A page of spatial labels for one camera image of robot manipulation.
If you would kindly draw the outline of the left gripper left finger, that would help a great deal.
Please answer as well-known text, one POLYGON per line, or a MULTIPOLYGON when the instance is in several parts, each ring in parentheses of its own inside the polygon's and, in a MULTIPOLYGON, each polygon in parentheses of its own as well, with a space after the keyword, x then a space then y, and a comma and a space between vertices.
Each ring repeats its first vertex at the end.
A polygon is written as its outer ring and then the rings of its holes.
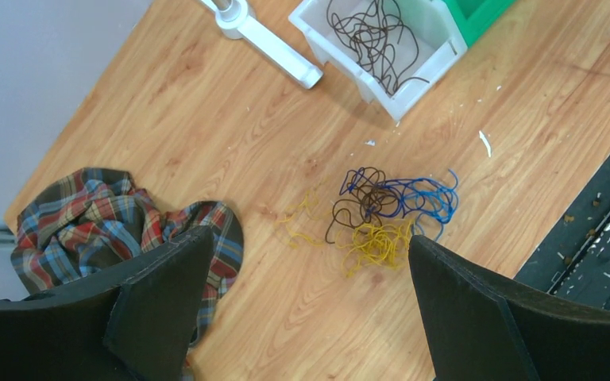
POLYGON ((188 230, 140 256, 21 301, 0 300, 0 380, 178 380, 214 235, 188 230))

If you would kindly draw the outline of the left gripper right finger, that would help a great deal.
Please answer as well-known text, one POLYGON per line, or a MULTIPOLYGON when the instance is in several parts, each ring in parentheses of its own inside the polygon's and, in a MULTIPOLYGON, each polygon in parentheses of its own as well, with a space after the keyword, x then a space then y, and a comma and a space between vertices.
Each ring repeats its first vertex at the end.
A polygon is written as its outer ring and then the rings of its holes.
POLYGON ((566 301, 422 235, 411 279, 438 380, 610 380, 610 311, 566 301))

